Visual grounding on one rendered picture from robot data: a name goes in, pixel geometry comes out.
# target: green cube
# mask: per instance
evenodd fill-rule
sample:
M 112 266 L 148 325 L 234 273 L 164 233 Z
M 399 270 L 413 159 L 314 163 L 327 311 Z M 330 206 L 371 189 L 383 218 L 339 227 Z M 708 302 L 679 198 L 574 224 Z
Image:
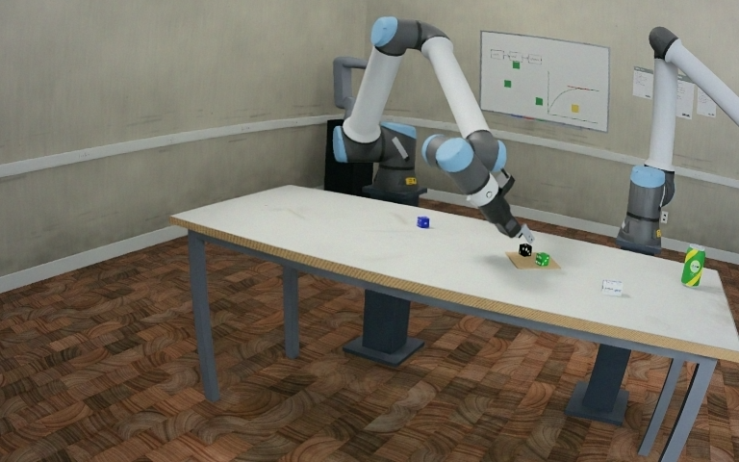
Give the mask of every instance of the green cube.
M 549 264 L 549 254 L 544 252 L 539 252 L 536 254 L 536 264 L 540 267 L 545 267 Z

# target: white tabletop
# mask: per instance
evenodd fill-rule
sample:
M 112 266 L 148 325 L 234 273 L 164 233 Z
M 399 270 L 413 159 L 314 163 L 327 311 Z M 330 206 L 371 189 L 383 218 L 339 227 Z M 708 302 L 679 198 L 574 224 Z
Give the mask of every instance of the white tabletop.
M 429 229 L 417 227 L 421 215 L 430 218 Z M 739 361 L 739 335 L 713 269 L 687 288 L 680 263 L 543 233 L 535 233 L 534 252 L 548 253 L 562 269 L 516 269 L 505 252 L 523 240 L 485 220 L 296 186 L 191 210 L 171 222 L 411 292 Z M 602 295 L 603 279 L 622 281 L 624 295 Z

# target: blue joint cap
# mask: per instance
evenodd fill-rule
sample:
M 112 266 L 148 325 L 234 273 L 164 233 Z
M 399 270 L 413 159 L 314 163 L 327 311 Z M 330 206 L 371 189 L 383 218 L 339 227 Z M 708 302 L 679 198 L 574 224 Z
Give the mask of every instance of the blue joint cap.
M 385 16 L 374 21 L 370 40 L 374 46 L 385 46 L 395 37 L 397 18 Z
M 665 184 L 665 172 L 659 168 L 637 166 L 631 170 L 631 182 L 642 188 L 659 188 Z
M 503 170 L 505 168 L 506 161 L 508 161 L 508 151 L 505 149 L 505 144 L 503 144 L 503 141 L 498 140 L 497 141 L 497 160 L 491 172 L 498 173 L 499 171 Z
M 423 156 L 423 159 L 428 164 L 428 158 L 426 157 L 426 149 L 428 149 L 428 144 L 431 142 L 431 140 L 435 139 L 436 137 L 440 137 L 441 135 L 431 135 L 426 139 L 426 141 L 423 142 L 423 146 L 420 147 L 420 154 Z
M 461 138 L 444 141 L 436 151 L 436 162 L 443 171 L 456 173 L 469 167 L 474 159 L 472 146 Z
M 333 144 L 334 159 L 336 159 L 336 162 L 347 163 L 348 159 L 346 158 L 346 148 L 344 147 L 344 132 L 342 131 L 342 127 L 334 128 Z
M 404 123 L 395 122 L 382 122 L 380 125 L 385 128 L 389 128 L 395 132 L 401 133 L 406 137 L 410 137 L 414 140 L 416 139 L 416 127 L 413 127 L 411 125 L 405 125 Z

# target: whiteboard frame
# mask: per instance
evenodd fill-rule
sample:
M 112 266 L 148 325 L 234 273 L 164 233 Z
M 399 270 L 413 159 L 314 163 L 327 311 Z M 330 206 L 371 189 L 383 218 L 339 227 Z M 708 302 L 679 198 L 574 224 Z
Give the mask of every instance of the whiteboard frame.
M 482 109 L 482 38 L 483 38 L 483 35 L 484 34 L 501 34 L 501 35 L 505 35 L 505 36 L 528 37 L 528 38 L 531 38 L 531 39 L 535 39 L 536 38 L 536 39 L 544 39 L 544 40 L 564 41 L 566 43 L 574 43 L 574 44 L 577 44 L 577 45 L 596 46 L 598 48 L 605 48 L 606 50 L 608 50 L 608 96 L 606 98 L 606 104 L 605 104 L 605 108 L 606 108 L 605 130 L 599 130 L 599 129 L 596 129 L 596 128 L 581 127 L 579 125 L 572 125 L 572 124 L 566 123 L 566 122 L 557 122 L 557 121 L 554 121 L 554 120 L 544 120 L 542 118 L 528 117 L 528 116 L 518 115 L 518 114 L 502 113 L 502 112 L 499 112 L 499 111 L 492 111 L 490 109 Z M 480 57 L 480 60 L 479 60 L 479 75 L 478 75 L 478 77 L 479 77 L 479 79 L 478 79 L 479 80 L 479 83 L 478 83 L 478 86 L 477 86 L 477 90 L 478 90 L 478 93 L 477 93 L 477 103 L 480 105 L 480 111 L 482 111 L 484 113 L 503 114 L 503 115 L 511 116 L 511 117 L 515 117 L 515 118 L 522 118 L 523 120 L 528 120 L 528 121 L 532 121 L 532 122 L 553 123 L 555 125 L 561 125 L 563 127 L 568 127 L 568 128 L 574 128 L 574 129 L 580 129 L 580 130 L 590 130 L 592 132 L 597 132 L 597 133 L 609 133 L 609 130 L 610 130 L 610 128 L 609 128 L 609 125 L 610 125 L 609 124 L 609 121 L 610 121 L 610 118 L 611 118 L 611 47 L 610 46 L 596 45 L 594 43 L 585 43 L 585 42 L 582 42 L 582 41 L 564 40 L 564 39 L 560 39 L 560 38 L 529 36 L 527 34 L 514 34 L 514 33 L 511 33 L 511 32 L 483 31 L 483 30 L 480 31 L 480 42 L 479 43 L 480 43 L 480 49 L 479 49 L 479 57 Z

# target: white cube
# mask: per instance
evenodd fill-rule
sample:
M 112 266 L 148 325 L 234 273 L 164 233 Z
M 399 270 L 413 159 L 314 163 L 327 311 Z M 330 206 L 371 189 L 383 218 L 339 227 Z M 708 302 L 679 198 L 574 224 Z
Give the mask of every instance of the white cube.
M 603 284 L 600 286 L 600 292 L 604 295 L 621 296 L 623 291 L 624 283 L 621 281 L 603 279 Z

